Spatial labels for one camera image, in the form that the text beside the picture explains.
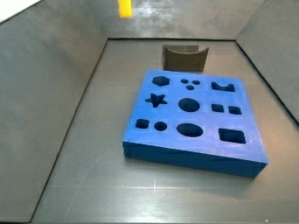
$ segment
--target gray wall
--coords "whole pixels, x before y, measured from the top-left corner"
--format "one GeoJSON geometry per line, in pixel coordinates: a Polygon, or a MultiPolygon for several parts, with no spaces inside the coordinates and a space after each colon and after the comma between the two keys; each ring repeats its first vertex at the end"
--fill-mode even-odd
{"type": "Polygon", "coordinates": [[[134,17],[121,18],[118,0],[94,9],[111,38],[236,40],[265,0],[134,0],[134,17]]]}
{"type": "Polygon", "coordinates": [[[82,0],[41,2],[0,26],[0,221],[29,221],[106,34],[82,0]]]}
{"type": "Polygon", "coordinates": [[[299,1],[268,0],[238,43],[299,121],[299,1]]]}

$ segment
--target dark gray block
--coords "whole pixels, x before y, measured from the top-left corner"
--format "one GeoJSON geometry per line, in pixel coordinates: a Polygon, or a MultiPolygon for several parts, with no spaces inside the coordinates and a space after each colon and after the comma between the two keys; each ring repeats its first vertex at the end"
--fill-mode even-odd
{"type": "Polygon", "coordinates": [[[163,70],[202,72],[210,48],[200,51],[198,45],[165,45],[163,70]]]}

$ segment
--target circular hole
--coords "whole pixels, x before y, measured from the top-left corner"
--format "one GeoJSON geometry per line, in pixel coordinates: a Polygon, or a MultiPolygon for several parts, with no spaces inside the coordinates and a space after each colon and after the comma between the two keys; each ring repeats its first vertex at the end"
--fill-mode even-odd
{"type": "Polygon", "coordinates": [[[155,125],[154,125],[155,129],[159,130],[159,131],[165,131],[167,129],[167,124],[165,122],[158,122],[155,125]]]}
{"type": "Polygon", "coordinates": [[[200,137],[204,134],[202,127],[193,123],[182,123],[177,130],[186,137],[200,137]]]}
{"type": "Polygon", "coordinates": [[[186,112],[195,112],[201,109],[201,104],[191,98],[183,98],[179,101],[179,107],[186,112]]]}
{"type": "Polygon", "coordinates": [[[194,90],[194,86],[187,86],[187,89],[194,90]]]}
{"type": "Polygon", "coordinates": [[[189,81],[187,81],[186,79],[183,79],[183,80],[182,80],[182,83],[185,83],[185,84],[186,84],[186,83],[189,83],[189,81]]]}
{"type": "Polygon", "coordinates": [[[194,85],[201,85],[201,82],[200,82],[198,80],[194,80],[191,83],[193,83],[194,85]]]}

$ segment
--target hexagonal hole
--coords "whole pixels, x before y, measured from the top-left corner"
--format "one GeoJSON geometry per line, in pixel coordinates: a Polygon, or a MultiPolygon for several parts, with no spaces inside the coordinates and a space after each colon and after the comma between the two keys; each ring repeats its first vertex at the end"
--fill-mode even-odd
{"type": "Polygon", "coordinates": [[[159,87],[170,85],[171,80],[165,76],[154,77],[154,84],[159,87]]]}

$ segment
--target gray floor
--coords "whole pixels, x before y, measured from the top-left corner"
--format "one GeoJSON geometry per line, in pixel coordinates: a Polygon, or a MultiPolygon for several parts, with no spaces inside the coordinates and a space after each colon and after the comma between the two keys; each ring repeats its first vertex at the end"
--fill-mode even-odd
{"type": "Polygon", "coordinates": [[[298,222],[299,131],[236,42],[110,40],[33,222],[298,222]],[[270,165],[257,179],[123,156],[122,136],[163,44],[210,47],[206,74],[245,81],[270,165]]]}

